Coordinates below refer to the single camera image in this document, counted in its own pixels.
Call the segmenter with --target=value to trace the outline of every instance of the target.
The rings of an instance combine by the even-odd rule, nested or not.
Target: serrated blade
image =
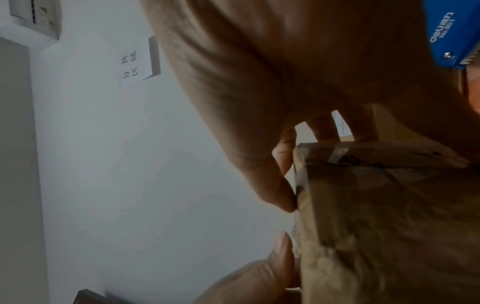
[[[477,53],[480,52],[480,41],[477,43],[477,45],[471,50],[471,52],[465,57],[465,59],[460,62],[461,65],[467,65],[469,64],[477,55]]]

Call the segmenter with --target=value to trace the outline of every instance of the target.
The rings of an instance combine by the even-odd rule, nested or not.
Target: package wrapped in tape
[[[480,302],[480,174],[436,146],[294,152],[303,304]]]

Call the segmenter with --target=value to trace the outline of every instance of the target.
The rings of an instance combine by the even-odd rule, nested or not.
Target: fingernail
[[[284,247],[285,247],[285,240],[287,239],[287,233],[285,231],[279,231],[277,234],[276,234],[276,237],[275,237],[275,243],[273,243],[273,251],[278,254],[278,255],[281,255],[283,250],[284,250]]]

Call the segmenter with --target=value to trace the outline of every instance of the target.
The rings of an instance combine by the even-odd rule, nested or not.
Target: deli logo
[[[430,37],[431,43],[436,42],[438,39],[444,38],[448,34],[455,22],[455,20],[452,19],[453,15],[454,13],[452,12],[447,13],[442,21],[440,21],[440,24],[435,29],[435,33]]]

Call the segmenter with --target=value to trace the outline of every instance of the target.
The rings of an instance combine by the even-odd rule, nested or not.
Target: metal screw
[[[454,57],[454,54],[451,53],[451,52],[446,52],[444,55],[443,55],[443,59],[452,59]]]

